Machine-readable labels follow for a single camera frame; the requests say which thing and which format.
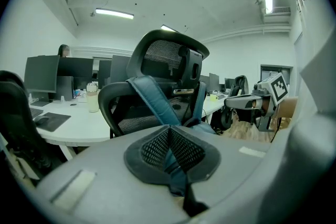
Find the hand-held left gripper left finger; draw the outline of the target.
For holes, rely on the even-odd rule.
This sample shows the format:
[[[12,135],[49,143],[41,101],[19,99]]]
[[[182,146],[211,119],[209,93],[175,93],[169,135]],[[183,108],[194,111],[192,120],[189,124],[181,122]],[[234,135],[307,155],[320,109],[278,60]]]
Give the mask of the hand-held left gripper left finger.
[[[133,142],[124,152],[128,170],[146,184],[169,184],[170,176],[164,171],[169,151],[170,126],[164,125]]]

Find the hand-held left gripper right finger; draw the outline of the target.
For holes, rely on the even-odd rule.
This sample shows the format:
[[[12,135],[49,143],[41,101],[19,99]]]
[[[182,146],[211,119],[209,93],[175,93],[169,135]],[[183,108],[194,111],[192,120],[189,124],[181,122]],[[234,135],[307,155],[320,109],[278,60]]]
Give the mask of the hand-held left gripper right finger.
[[[182,126],[170,127],[170,150],[188,183],[208,180],[220,165],[219,150],[207,141],[213,137]]]

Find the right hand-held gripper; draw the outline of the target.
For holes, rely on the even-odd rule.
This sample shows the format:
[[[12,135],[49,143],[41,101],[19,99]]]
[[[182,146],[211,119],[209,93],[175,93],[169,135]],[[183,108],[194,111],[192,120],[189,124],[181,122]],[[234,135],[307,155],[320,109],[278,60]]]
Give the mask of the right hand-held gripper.
[[[277,73],[255,84],[251,94],[229,97],[224,105],[239,114],[249,111],[242,121],[254,124],[261,132],[269,132],[271,118],[287,96],[288,89],[283,74]]]

